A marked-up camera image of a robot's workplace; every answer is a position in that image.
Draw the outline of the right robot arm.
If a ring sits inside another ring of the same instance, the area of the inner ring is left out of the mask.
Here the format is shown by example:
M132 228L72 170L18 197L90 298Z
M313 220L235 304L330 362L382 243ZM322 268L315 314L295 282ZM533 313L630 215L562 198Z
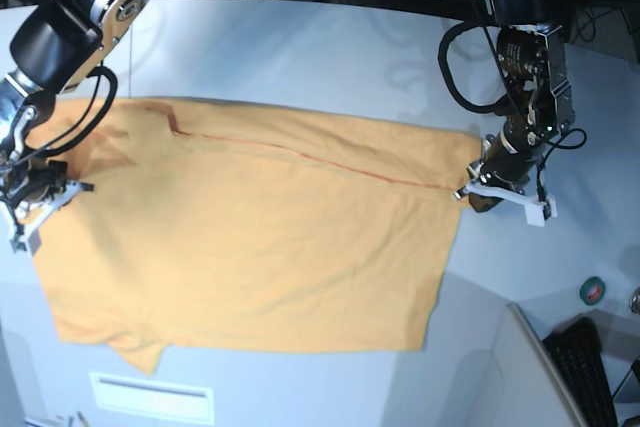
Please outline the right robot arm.
M1 80L1 204L39 208L66 191L67 168L58 156L75 148L109 111L118 87L105 67L148 0L39 0L10 43L15 68ZM93 119L81 116L40 147L30 132L47 122L58 95L85 79L106 79L109 92Z

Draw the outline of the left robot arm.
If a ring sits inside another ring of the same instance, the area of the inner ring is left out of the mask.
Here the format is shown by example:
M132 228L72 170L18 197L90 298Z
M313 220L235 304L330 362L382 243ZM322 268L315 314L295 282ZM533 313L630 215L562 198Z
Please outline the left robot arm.
M505 88L501 131L469 167L471 207L523 202L543 220L555 205L544 181L549 158L570 150L576 128L565 60L564 0L483 0L499 29L489 41Z

